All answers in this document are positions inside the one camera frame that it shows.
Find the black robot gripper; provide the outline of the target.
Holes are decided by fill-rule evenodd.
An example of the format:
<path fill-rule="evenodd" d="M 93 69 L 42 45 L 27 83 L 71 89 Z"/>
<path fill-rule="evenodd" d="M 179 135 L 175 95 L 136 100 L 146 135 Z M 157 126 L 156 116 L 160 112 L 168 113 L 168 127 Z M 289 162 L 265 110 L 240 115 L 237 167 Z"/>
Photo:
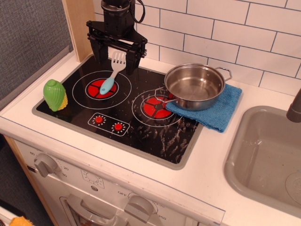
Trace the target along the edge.
<path fill-rule="evenodd" d="M 135 3 L 135 0 L 102 0 L 104 21 L 87 22 L 87 35 L 96 61 L 102 63 L 108 59 L 108 47 L 127 52 L 127 75 L 133 74 L 141 57 L 147 54 L 147 39 L 134 29 L 136 23 L 140 24 L 144 20 L 145 6 L 140 0 L 143 14 L 140 19 L 136 19 Z"/>

